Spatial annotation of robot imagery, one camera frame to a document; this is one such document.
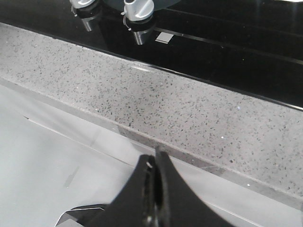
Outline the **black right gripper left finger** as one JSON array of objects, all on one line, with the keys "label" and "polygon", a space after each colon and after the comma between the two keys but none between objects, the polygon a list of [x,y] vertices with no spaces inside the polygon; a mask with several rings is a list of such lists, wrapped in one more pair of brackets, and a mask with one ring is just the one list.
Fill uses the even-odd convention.
[{"label": "black right gripper left finger", "polygon": [[155,158],[141,155],[125,186],[115,199],[88,221],[87,227],[155,226]]}]

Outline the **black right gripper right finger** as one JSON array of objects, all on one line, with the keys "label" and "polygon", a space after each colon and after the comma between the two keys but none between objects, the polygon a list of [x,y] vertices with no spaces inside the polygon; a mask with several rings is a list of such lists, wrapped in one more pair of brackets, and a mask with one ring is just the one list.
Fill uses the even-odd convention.
[{"label": "black right gripper right finger", "polygon": [[232,227],[188,186],[167,152],[155,149],[155,215],[159,227]]}]

